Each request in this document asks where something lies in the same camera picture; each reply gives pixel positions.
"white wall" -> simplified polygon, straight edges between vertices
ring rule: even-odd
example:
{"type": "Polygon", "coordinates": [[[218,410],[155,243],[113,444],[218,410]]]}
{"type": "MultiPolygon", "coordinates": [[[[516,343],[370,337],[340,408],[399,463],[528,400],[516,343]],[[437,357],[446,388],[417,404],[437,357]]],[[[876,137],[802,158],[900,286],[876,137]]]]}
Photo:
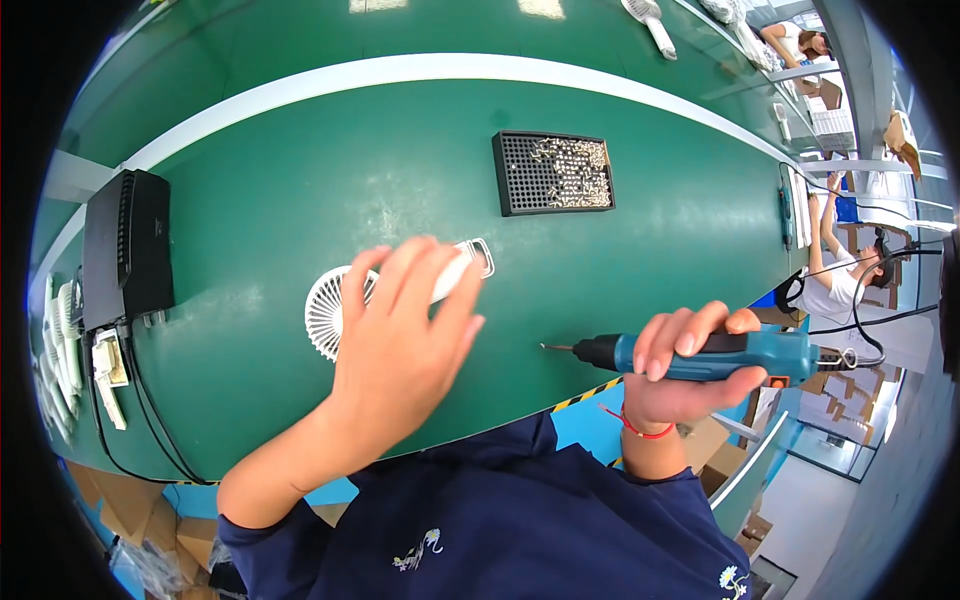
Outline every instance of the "white wall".
{"type": "Polygon", "coordinates": [[[859,486],[788,456],[763,493],[773,529],[757,554],[797,576],[785,600],[804,600],[833,553],[859,486]]]}

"red string bracelet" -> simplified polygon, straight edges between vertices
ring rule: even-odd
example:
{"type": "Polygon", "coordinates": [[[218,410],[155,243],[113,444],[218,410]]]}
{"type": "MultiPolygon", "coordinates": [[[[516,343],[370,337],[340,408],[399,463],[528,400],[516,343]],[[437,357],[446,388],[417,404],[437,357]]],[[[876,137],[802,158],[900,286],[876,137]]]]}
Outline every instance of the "red string bracelet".
{"type": "Polygon", "coordinates": [[[597,406],[599,406],[599,407],[600,407],[600,410],[602,410],[603,412],[605,412],[605,413],[607,413],[607,414],[609,414],[609,415],[613,415],[614,417],[617,417],[618,419],[620,419],[620,421],[623,423],[623,426],[624,426],[624,427],[626,427],[627,429],[630,429],[631,431],[633,431],[634,433],[636,433],[638,436],[640,436],[640,437],[643,438],[644,440],[659,440],[660,438],[662,438],[662,437],[665,436],[666,434],[670,433],[670,431],[671,431],[671,430],[674,428],[674,426],[675,426],[675,423],[670,423],[669,425],[666,426],[666,429],[664,429],[663,431],[661,431],[661,432],[659,432],[659,433],[657,433],[657,434],[654,434],[654,435],[650,435],[650,434],[646,434],[646,433],[640,433],[639,431],[637,431],[636,427],[630,425],[630,422],[627,420],[627,418],[623,416],[623,407],[620,408],[620,414],[617,415],[614,411],[610,410],[609,408],[607,408],[607,407],[604,406],[603,404],[597,404],[597,406]]]}

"finger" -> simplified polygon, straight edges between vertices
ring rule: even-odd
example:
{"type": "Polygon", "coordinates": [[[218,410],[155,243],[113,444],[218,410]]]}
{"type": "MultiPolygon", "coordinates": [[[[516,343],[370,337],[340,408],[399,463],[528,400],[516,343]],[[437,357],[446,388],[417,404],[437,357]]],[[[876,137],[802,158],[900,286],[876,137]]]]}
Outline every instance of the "finger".
{"type": "Polygon", "coordinates": [[[444,393],[448,392],[453,386],[453,380],[457,378],[457,373],[464,366],[464,361],[467,360],[467,355],[473,348],[473,341],[476,340],[477,334],[480,333],[480,329],[486,322],[487,319],[482,315],[473,315],[467,323],[467,329],[460,339],[460,346],[457,347],[456,354],[453,355],[453,360],[450,362],[450,372],[444,384],[444,393]]]}
{"type": "Polygon", "coordinates": [[[673,360],[673,348],[677,345],[677,338],[680,337],[686,324],[693,318],[693,311],[689,308],[680,308],[677,312],[670,315],[666,320],[654,343],[650,346],[650,354],[647,357],[647,379],[658,381],[670,367],[670,361],[673,360]]]}
{"type": "Polygon", "coordinates": [[[727,318],[724,326],[733,334],[760,331],[760,319],[749,308],[741,308],[727,318]]]}
{"type": "Polygon", "coordinates": [[[654,315],[654,318],[647,323],[647,326],[643,327],[643,331],[640,331],[640,335],[636,336],[636,343],[634,344],[634,372],[643,373],[647,356],[650,355],[650,346],[654,343],[654,338],[657,337],[657,334],[660,333],[660,328],[663,327],[663,324],[666,323],[666,320],[669,318],[670,313],[654,315]]]}
{"type": "Polygon", "coordinates": [[[412,237],[403,242],[390,258],[383,263],[380,278],[376,281],[376,288],[370,299],[370,310],[380,314],[388,314],[394,309],[396,296],[403,288],[407,273],[425,252],[437,246],[433,237],[421,235],[412,237]]]}
{"type": "Polygon", "coordinates": [[[687,321],[686,327],[684,327],[680,337],[677,338],[677,345],[674,346],[674,349],[681,356],[696,354],[707,342],[710,333],[723,324],[729,314],[727,305],[720,300],[708,302],[687,321]]]}
{"type": "Polygon", "coordinates": [[[436,343],[444,346],[446,351],[452,351],[459,344],[467,324],[473,316],[473,307],[480,294],[483,265],[479,257],[470,261],[469,266],[460,277],[456,287],[444,300],[444,305],[434,317],[432,331],[437,334],[436,343]]]}
{"type": "Polygon", "coordinates": [[[363,316],[367,305],[364,302],[364,282],[367,271],[380,264],[390,253],[389,246],[377,246],[356,255],[350,263],[350,270],[340,284],[340,295],[344,306],[344,323],[352,323],[363,316]]]}
{"type": "Polygon", "coordinates": [[[446,266],[458,256],[463,254],[449,244],[441,244],[425,252],[417,264],[411,267],[407,281],[396,298],[394,312],[411,319],[426,319],[437,279],[446,266]]]}

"blue screwdriver handle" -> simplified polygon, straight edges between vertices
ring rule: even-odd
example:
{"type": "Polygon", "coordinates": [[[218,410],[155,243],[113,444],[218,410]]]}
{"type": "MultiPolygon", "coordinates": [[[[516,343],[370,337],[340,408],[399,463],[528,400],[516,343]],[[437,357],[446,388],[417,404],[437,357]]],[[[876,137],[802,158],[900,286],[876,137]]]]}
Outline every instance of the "blue screwdriver handle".
{"type": "MultiPolygon", "coordinates": [[[[618,372],[634,372],[636,336],[621,334],[613,348],[618,372]]],[[[674,354],[666,371],[667,379],[720,381],[742,367],[763,367],[769,378],[764,385],[789,388],[801,385],[818,369],[820,347],[811,345],[801,331],[774,333],[752,331],[739,335],[710,334],[704,347],[693,356],[674,354]]]]}

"black hair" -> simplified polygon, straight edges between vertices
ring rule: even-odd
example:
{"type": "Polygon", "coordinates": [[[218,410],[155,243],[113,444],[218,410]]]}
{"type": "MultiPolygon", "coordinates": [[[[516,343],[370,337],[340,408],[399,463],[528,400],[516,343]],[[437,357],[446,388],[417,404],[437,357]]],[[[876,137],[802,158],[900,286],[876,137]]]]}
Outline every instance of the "black hair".
{"type": "MultiPolygon", "coordinates": [[[[878,236],[874,242],[874,248],[876,248],[876,253],[879,255],[880,259],[886,258],[890,255],[890,249],[887,248],[887,245],[883,243],[883,238],[878,236]]],[[[883,267],[883,275],[876,276],[870,280],[870,285],[883,289],[887,287],[891,280],[894,278],[894,263],[883,267]]]]}

